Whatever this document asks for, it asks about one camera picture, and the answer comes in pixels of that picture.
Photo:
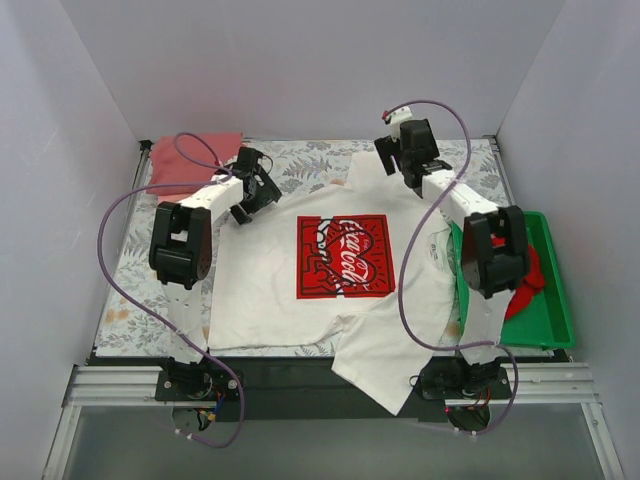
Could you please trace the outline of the white printed t-shirt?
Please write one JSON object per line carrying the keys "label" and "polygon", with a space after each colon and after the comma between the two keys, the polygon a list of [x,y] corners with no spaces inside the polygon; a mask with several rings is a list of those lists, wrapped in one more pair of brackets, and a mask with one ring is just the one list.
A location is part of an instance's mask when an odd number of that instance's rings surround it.
{"label": "white printed t-shirt", "polygon": [[209,346],[300,346],[337,336],[332,369],[391,414],[432,357],[456,280],[441,214],[377,154],[347,180],[220,230]]}

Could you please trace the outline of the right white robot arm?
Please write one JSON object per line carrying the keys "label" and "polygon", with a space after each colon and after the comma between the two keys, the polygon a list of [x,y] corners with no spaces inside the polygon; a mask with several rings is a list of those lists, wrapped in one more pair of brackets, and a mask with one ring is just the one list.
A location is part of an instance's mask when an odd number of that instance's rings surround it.
{"label": "right white robot arm", "polygon": [[457,351],[466,361],[452,373],[454,389],[475,397],[489,384],[482,366],[499,355],[498,344],[508,306],[530,271],[523,210],[502,207],[462,183],[440,159],[431,125],[403,107],[385,113],[390,134],[374,141],[388,175],[405,185],[432,210],[441,210],[462,231],[459,266],[469,289],[466,321]]}

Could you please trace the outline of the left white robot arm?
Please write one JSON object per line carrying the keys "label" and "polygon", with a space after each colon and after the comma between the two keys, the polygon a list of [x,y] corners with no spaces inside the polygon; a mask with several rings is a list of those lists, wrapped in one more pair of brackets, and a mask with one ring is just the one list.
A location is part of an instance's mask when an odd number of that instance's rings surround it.
{"label": "left white robot arm", "polygon": [[168,302],[169,357],[199,363],[207,350],[200,297],[213,260],[213,222],[226,213],[240,225],[280,200],[282,193],[262,165],[265,154],[242,146],[236,160],[195,193],[156,208],[149,264]]}

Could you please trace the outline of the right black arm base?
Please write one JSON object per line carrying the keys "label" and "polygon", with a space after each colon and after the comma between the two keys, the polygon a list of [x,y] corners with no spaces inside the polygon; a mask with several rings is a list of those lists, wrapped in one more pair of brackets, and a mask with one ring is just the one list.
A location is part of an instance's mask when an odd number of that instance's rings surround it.
{"label": "right black arm base", "polygon": [[436,357],[410,378],[409,385],[424,400],[461,400],[460,405],[445,406],[445,415],[454,428],[470,434],[489,426],[492,400],[509,400],[512,395],[499,359],[469,365],[461,357]]}

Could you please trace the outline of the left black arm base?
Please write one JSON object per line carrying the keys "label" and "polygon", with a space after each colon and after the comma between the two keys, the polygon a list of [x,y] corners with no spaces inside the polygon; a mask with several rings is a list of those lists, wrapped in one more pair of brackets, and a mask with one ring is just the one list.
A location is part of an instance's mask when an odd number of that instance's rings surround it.
{"label": "left black arm base", "polygon": [[244,375],[236,371],[237,379],[206,359],[199,363],[181,363],[169,357],[160,363],[154,399],[162,402],[186,402],[195,412],[197,428],[204,432],[211,426],[222,406],[239,400],[239,386]]}

